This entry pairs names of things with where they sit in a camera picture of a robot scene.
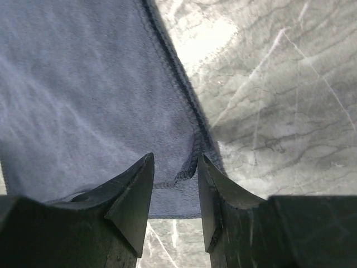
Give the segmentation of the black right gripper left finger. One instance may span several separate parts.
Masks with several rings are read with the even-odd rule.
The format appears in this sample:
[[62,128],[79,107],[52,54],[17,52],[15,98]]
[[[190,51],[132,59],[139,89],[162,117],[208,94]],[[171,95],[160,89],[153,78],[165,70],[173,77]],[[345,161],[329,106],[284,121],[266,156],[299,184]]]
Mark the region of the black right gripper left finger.
[[70,201],[1,196],[2,267],[135,267],[142,256],[155,161]]

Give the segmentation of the blue grey cloth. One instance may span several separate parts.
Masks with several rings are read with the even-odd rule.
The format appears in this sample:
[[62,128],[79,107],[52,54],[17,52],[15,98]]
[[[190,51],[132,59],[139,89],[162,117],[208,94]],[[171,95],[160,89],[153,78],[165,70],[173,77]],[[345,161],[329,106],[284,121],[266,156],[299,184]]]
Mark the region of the blue grey cloth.
[[198,218],[197,160],[221,161],[154,1],[2,1],[7,193],[69,200],[150,152],[149,217]]

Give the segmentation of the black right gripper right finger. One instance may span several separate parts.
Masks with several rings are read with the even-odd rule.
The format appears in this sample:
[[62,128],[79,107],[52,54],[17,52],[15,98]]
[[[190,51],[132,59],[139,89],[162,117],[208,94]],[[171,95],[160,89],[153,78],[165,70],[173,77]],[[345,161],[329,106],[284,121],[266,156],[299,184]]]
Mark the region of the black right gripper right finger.
[[245,190],[199,157],[205,251],[212,267],[355,267],[356,196]]

